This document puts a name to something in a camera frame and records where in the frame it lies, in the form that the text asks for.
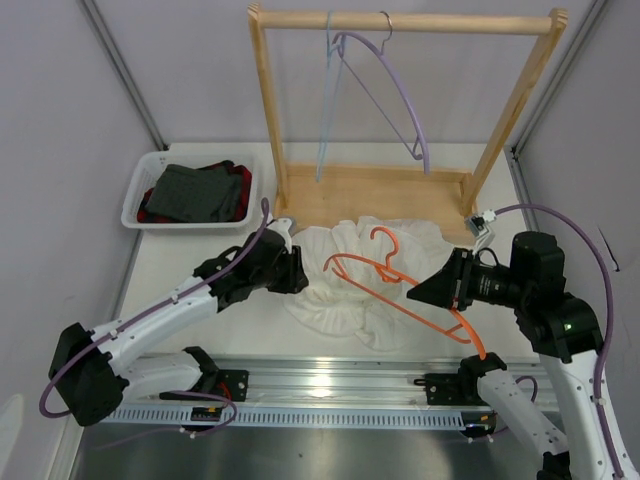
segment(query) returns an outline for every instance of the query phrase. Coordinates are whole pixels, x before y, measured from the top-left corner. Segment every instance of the white wall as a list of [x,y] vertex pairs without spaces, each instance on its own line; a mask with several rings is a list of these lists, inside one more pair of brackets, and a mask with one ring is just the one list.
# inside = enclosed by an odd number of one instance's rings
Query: white wall
[[134,241],[119,205],[152,147],[73,0],[2,2],[0,66],[0,406],[26,397],[3,478],[39,480],[63,422],[38,413],[58,335],[111,313]]
[[[167,142],[266,140],[260,90],[247,27],[249,0],[99,1],[133,76]],[[569,9],[566,47],[591,0],[265,0],[271,9],[547,15]],[[386,34],[367,34],[374,43]],[[283,136],[319,136],[325,68],[325,33],[271,31]],[[412,94],[427,138],[439,142],[488,139],[534,39],[397,33],[386,53]],[[383,67],[363,46],[348,58],[382,104],[411,136],[411,122]],[[550,62],[553,70],[561,55]],[[535,102],[541,92],[532,97]],[[393,132],[359,86],[345,73],[332,138],[393,141]]]
[[[532,200],[560,209],[596,239],[599,227],[619,263],[620,272],[611,274],[616,333],[607,374],[627,448],[639,465],[640,3],[610,4],[521,163]],[[567,252],[570,287],[603,318],[602,280],[590,253],[559,223],[537,218]]]

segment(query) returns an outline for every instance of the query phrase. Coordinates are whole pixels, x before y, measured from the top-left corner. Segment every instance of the wooden base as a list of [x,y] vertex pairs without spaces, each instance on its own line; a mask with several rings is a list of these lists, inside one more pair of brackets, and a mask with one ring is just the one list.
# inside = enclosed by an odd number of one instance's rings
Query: wooden base
[[471,172],[433,169],[327,165],[316,182],[315,165],[288,164],[289,202],[276,200],[275,215],[294,217],[298,228],[333,227],[361,215],[381,220],[418,218],[440,226],[445,240],[473,245],[473,235],[461,214],[463,186]]

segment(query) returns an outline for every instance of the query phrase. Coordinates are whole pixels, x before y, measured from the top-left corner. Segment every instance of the white table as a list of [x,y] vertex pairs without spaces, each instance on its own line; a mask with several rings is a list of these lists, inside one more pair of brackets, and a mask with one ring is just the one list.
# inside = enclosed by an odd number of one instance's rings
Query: white table
[[[473,169],[484,145],[430,145],[433,166]],[[286,145],[288,158],[313,161],[316,143]],[[259,198],[273,204],[275,172],[268,143],[174,144],[171,151],[212,154],[253,154],[261,166]],[[329,158],[335,154],[346,162],[388,164],[406,158],[403,146],[391,144],[337,143],[329,146]],[[506,158],[501,154],[478,197],[479,210],[517,203]],[[242,245],[260,221],[258,211],[253,224],[244,231],[183,233],[146,231],[143,233],[126,289],[122,314],[143,307],[190,276],[205,259],[216,257],[232,245]],[[502,263],[508,264],[514,234],[525,230],[520,213],[510,213],[493,224],[496,239],[492,248]],[[503,307],[475,303],[465,312],[482,337],[488,351],[507,361],[534,361],[537,355],[519,332],[513,313]],[[415,341],[402,352],[372,351],[355,337],[332,338],[301,325],[287,313],[280,296],[266,291],[252,294],[249,300],[233,305],[210,321],[186,328],[159,344],[154,353],[173,353],[190,345],[199,345],[210,354],[241,357],[332,357],[387,360],[459,359],[475,353],[472,345],[449,341],[416,322]]]

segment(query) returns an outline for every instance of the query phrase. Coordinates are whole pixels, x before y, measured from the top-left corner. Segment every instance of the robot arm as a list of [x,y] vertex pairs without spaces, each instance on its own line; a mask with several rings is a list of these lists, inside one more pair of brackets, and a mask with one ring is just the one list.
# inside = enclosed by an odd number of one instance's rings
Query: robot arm
[[548,372],[566,438],[524,396],[497,355],[464,359],[458,378],[469,400],[486,402],[505,420],[540,466],[539,480],[617,478],[596,411],[598,401],[604,403],[608,433],[625,478],[638,479],[613,409],[605,401],[604,377],[601,400],[594,392],[597,352],[603,345],[596,315],[586,302],[564,291],[563,270],[564,253],[555,237],[523,232],[514,237],[509,267],[486,265],[479,254],[456,248],[442,270],[407,297],[461,311],[474,300],[514,310],[520,331]]
[[[205,261],[193,276],[165,295],[158,308],[144,309],[92,331],[77,323],[65,329],[58,340],[49,378],[83,348],[98,344],[56,384],[77,422],[82,426],[93,425],[109,416],[123,400],[194,388],[211,392],[217,383],[218,369],[199,347],[189,347],[171,356],[139,357],[175,332],[247,299],[256,289],[298,293],[305,288],[308,280],[302,268],[300,247],[292,245],[290,227],[291,220],[273,220],[234,268],[208,284],[203,281],[227,267],[233,261],[228,257],[239,256],[255,234],[243,247],[233,247]],[[123,331],[122,327],[132,319],[137,320]],[[108,340],[99,342],[105,336]]]

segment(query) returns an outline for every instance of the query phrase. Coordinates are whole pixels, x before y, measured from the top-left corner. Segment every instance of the orange hanger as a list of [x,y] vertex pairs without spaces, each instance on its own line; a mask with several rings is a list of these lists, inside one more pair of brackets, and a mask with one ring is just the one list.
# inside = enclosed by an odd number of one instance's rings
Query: orange hanger
[[[380,276],[382,281],[385,282],[385,283],[400,283],[400,282],[402,282],[404,280],[405,282],[409,283],[410,285],[412,285],[414,287],[416,285],[418,285],[418,282],[416,280],[414,280],[413,278],[405,275],[402,272],[399,272],[399,271],[395,270],[391,266],[391,259],[400,250],[398,239],[396,238],[395,234],[391,230],[389,230],[386,227],[375,227],[374,229],[371,230],[370,238],[373,240],[373,238],[375,237],[375,234],[377,232],[379,232],[379,231],[386,233],[389,236],[389,238],[391,238],[391,241],[393,242],[393,250],[391,252],[389,252],[387,254],[387,256],[385,257],[385,264],[384,265],[381,264],[381,263],[378,263],[378,262],[376,262],[374,260],[370,260],[368,258],[361,257],[359,255],[354,255],[352,253],[335,253],[335,254],[331,255],[327,259],[327,261],[325,262],[324,267],[323,267],[322,270],[326,272],[327,269],[329,268],[329,263],[333,260],[333,262],[335,263],[335,267],[333,267],[331,269],[331,271],[333,271],[333,273],[335,273],[341,279],[349,282],[351,285],[354,285],[355,287],[359,288],[360,290],[363,290],[363,291],[367,292],[369,295],[373,295],[378,300],[381,300],[384,303],[386,303],[387,305],[390,305],[393,308],[401,311],[402,313],[404,313],[406,315],[409,315],[411,318],[413,318],[415,320],[418,320],[419,322],[424,323],[428,327],[433,328],[437,332],[440,332],[443,335],[446,335],[447,337],[451,338],[452,340],[455,340],[458,343],[466,343],[466,344],[468,344],[468,343],[473,342],[473,344],[475,345],[476,349],[478,350],[478,354],[480,355],[480,359],[484,360],[484,358],[486,357],[487,354],[486,354],[484,345],[482,344],[482,340],[480,340],[480,337],[478,336],[476,331],[473,329],[471,324],[457,310],[451,309],[449,311],[451,312],[453,317],[458,321],[458,324],[456,326],[450,328],[449,330],[445,330],[444,328],[436,325],[435,323],[432,323],[429,320],[426,320],[426,319],[422,318],[421,316],[413,313],[412,311],[407,310],[403,306],[398,305],[397,303],[389,300],[388,298],[384,297],[383,295],[379,294],[378,292],[376,292],[376,291],[374,291],[374,290],[372,290],[372,289],[370,289],[368,287],[365,287],[364,285],[361,285],[360,283],[356,282],[351,277],[349,277],[349,274],[347,273],[347,271],[342,266],[342,263],[340,263],[340,260],[339,260],[340,258],[350,258],[350,259],[353,259],[353,260],[359,260],[361,262],[364,262],[364,263],[367,263],[369,265],[372,265],[376,269],[376,273]],[[456,330],[459,330],[460,328],[464,328],[467,331],[467,333],[469,334],[470,339],[459,337],[458,335],[453,333]]]

